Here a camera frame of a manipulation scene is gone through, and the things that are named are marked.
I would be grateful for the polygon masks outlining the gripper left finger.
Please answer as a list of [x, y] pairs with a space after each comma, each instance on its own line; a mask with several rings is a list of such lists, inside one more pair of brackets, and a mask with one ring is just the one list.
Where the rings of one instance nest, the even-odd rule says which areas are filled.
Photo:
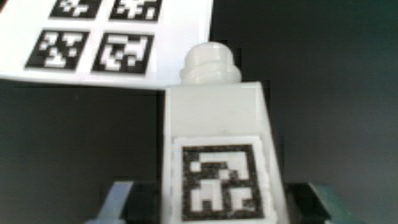
[[97, 215], [83, 222], [83, 224], [126, 224], [120, 214], [131, 187], [131, 181], [113, 182]]

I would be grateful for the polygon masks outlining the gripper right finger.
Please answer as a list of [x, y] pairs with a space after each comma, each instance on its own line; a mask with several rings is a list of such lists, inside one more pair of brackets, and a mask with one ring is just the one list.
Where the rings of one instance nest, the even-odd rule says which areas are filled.
[[332, 187], [316, 183], [309, 186], [325, 211], [321, 224], [365, 224], [349, 212]]

